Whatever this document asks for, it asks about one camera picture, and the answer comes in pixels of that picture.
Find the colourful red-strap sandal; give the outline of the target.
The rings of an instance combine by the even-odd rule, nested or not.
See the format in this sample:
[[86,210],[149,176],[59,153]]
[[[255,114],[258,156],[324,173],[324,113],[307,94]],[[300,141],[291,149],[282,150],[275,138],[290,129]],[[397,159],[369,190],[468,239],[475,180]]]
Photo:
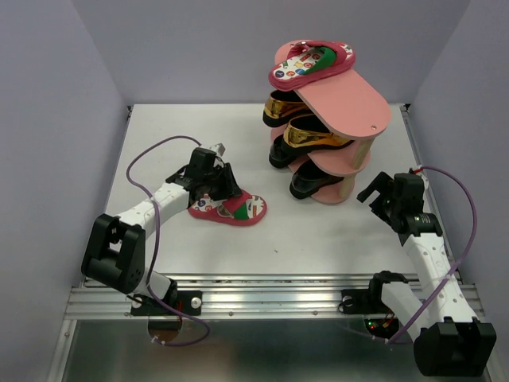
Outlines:
[[242,190],[240,197],[214,201],[205,195],[188,208],[188,213],[200,220],[230,226],[250,227],[257,224],[267,213],[266,201],[258,195]]

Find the black patent loafer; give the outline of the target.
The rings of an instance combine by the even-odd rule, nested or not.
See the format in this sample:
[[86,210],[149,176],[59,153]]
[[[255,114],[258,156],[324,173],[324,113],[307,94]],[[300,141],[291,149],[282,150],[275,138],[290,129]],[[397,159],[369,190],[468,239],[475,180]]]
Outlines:
[[282,169],[295,162],[300,156],[298,150],[288,144],[280,135],[270,147],[269,162],[274,168]]
[[296,199],[302,200],[311,197],[321,188],[335,185],[343,179],[343,177],[324,172],[312,160],[308,160],[293,174],[289,191]]

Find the gold metallic loafer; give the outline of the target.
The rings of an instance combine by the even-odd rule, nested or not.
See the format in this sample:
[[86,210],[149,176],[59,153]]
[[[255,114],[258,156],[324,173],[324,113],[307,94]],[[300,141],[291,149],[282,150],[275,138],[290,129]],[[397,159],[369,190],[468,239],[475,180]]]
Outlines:
[[298,156],[315,150],[340,150],[353,142],[332,133],[315,115],[301,115],[288,122],[281,147],[286,154]]
[[286,125],[291,119],[310,114],[311,110],[294,91],[274,90],[267,99],[262,121],[272,128]]

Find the upturned pink sole sandal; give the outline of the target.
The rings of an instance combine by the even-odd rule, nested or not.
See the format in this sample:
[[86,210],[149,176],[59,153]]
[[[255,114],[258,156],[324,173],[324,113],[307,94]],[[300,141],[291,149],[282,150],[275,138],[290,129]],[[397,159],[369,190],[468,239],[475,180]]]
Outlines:
[[346,72],[355,62],[354,49],[341,41],[298,41],[270,70],[268,80],[275,89],[289,92]]

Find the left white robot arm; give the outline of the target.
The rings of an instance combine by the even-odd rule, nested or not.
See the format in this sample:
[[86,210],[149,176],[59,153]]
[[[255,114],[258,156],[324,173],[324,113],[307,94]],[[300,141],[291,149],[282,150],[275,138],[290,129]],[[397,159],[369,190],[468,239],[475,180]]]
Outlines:
[[220,201],[242,195],[231,166],[222,161],[223,152],[221,143],[197,147],[189,164],[167,178],[153,195],[117,216],[97,217],[82,274],[123,294],[150,298],[158,313],[171,312],[177,304],[177,283],[146,266],[146,240],[205,195]]

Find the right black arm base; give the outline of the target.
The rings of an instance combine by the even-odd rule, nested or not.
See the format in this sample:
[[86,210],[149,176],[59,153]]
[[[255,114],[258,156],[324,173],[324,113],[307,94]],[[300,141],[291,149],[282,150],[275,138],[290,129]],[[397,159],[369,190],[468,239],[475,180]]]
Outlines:
[[341,301],[337,310],[343,314],[389,314],[395,302],[389,306],[383,301],[383,291],[389,287],[398,288],[398,291],[411,292],[408,280],[403,274],[391,271],[380,271],[375,273],[368,283],[366,289],[343,289]]

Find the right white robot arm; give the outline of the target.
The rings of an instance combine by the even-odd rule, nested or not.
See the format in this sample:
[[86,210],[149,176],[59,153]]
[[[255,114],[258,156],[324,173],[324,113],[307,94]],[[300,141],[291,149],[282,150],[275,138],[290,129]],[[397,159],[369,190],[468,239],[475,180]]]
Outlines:
[[365,202],[373,193],[371,211],[398,235],[409,256],[425,297],[414,294],[403,275],[381,271],[366,291],[367,304],[388,310],[401,326],[386,340],[396,344],[404,335],[413,342],[414,360],[424,376],[481,376],[496,342],[492,324],[482,322],[463,295],[450,263],[441,225],[424,212],[425,182],[419,170],[381,172],[361,191]]

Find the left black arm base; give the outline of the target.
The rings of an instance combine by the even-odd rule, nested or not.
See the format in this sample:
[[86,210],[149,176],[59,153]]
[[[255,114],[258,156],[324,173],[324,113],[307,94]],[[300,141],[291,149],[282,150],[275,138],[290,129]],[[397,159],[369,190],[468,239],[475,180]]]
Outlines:
[[[130,314],[134,317],[175,316],[174,313],[151,297],[135,294],[134,296],[127,296],[127,298],[131,303]],[[190,316],[200,316],[202,300],[203,292],[201,290],[179,290],[175,299],[172,300],[171,307]]]

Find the pink three-tier shoe shelf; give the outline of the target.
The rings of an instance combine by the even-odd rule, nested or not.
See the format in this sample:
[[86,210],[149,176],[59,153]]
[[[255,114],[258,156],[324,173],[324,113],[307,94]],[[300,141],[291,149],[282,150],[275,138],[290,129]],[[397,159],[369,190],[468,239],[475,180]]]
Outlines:
[[[291,46],[297,42],[288,42],[276,52],[274,66],[286,58]],[[301,164],[312,160],[324,172],[343,177],[343,181],[325,186],[308,197],[323,204],[339,204],[351,195],[356,175],[370,160],[372,143],[386,130],[390,107],[353,66],[337,76],[293,91],[311,110],[308,115],[315,115],[332,133],[354,142],[340,150],[315,150],[303,154],[283,169],[289,169],[293,176]],[[272,143],[278,136],[283,136],[287,124],[272,128]]]

